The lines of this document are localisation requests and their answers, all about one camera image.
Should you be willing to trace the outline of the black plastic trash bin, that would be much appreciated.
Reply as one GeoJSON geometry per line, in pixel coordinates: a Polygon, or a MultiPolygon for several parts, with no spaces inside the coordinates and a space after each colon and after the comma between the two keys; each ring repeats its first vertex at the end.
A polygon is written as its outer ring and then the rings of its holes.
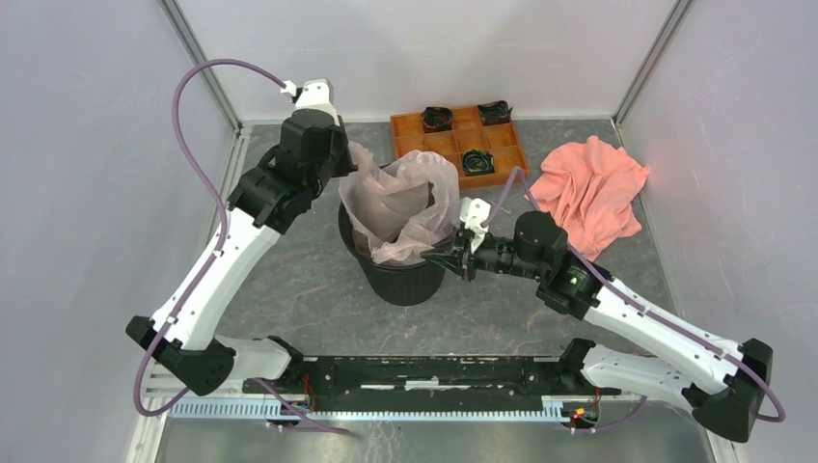
{"type": "Polygon", "coordinates": [[[440,288],[444,270],[424,260],[408,266],[376,264],[353,249],[353,233],[347,212],[342,203],[338,211],[341,242],[357,261],[369,287],[383,301],[410,307],[427,301],[440,288]]]}

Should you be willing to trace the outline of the pink translucent trash bag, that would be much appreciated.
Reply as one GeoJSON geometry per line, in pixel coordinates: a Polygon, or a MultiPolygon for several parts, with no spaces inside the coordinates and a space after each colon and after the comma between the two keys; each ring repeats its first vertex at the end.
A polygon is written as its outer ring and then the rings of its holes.
{"type": "Polygon", "coordinates": [[[349,144],[357,171],[340,181],[353,249],[376,264],[408,266],[448,239],[460,205],[455,165],[434,151],[411,150],[380,166],[374,154],[349,144]]]}

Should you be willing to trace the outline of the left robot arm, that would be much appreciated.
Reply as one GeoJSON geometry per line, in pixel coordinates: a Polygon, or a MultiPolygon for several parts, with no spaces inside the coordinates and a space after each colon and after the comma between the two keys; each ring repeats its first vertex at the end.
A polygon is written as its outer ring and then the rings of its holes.
{"type": "Polygon", "coordinates": [[[215,329],[260,258],[310,210],[331,178],[355,169],[338,115],[295,110],[281,126],[279,143],[230,193],[228,226],[214,234],[211,251],[152,316],[133,317],[126,334],[195,395],[209,395],[229,379],[254,377],[280,393],[295,391],[303,368],[280,343],[218,337],[215,329]]]}

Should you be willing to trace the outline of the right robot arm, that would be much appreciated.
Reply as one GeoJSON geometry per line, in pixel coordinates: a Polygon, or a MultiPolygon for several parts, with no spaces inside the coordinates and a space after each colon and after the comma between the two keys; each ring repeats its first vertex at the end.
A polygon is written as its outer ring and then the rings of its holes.
{"type": "Polygon", "coordinates": [[[577,256],[566,231],[546,212],[522,214],[510,238],[494,236],[477,219],[467,213],[453,240],[423,258],[465,281],[479,271],[536,281],[535,295],[546,307],[616,333],[650,354],[643,358],[576,340],[577,357],[557,368],[565,391],[580,394],[592,385],[653,397],[690,413],[724,439],[749,440],[771,391],[769,344],[717,336],[637,295],[577,256]]]}

